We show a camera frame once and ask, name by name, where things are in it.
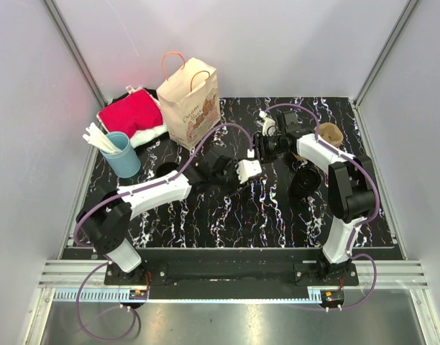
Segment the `black cup stack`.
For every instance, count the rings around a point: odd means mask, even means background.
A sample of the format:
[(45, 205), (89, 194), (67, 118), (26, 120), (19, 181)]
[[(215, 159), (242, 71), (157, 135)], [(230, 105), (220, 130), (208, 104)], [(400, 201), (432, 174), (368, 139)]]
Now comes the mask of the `black cup stack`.
[(297, 169), (290, 191), (299, 198), (311, 196), (321, 184), (321, 176), (313, 166), (303, 166)]
[(157, 178), (161, 178), (177, 169), (178, 169), (178, 164), (176, 162), (164, 162), (156, 169), (155, 176)]

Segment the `cream bear paper bag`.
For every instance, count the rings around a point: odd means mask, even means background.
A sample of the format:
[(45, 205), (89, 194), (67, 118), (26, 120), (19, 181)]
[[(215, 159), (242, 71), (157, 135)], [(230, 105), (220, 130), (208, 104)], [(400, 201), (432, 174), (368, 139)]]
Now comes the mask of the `cream bear paper bag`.
[(171, 140), (192, 150), (221, 119), (217, 69), (192, 57), (157, 88), (162, 119)]

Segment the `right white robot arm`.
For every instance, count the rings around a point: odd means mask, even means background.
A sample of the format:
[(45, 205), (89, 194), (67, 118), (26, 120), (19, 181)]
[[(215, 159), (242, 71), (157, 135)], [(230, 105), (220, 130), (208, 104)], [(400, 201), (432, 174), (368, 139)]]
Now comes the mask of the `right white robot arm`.
[(255, 154), (261, 163), (273, 162), (280, 153), (291, 152), (308, 161), (306, 170), (322, 170), (328, 179), (327, 204), (333, 219), (329, 236), (316, 262), (315, 275), (332, 285), (350, 271), (354, 240), (363, 224), (375, 219), (380, 209), (372, 160), (354, 156), (328, 142), (322, 125), (302, 129), (293, 112), (271, 117), (259, 112), (261, 131), (254, 135)]

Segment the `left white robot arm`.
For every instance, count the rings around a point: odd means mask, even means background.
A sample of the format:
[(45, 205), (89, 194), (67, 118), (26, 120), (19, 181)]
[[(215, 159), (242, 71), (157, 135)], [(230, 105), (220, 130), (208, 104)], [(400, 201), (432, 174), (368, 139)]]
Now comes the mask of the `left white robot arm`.
[(253, 160), (237, 161), (209, 152), (162, 177), (106, 192), (96, 206), (78, 214), (75, 231), (86, 236), (97, 254), (117, 264), (126, 282), (136, 285), (144, 279), (145, 267), (126, 238), (133, 218), (166, 203), (184, 200), (193, 193), (202, 193), (212, 185), (230, 193), (244, 185), (254, 171)]

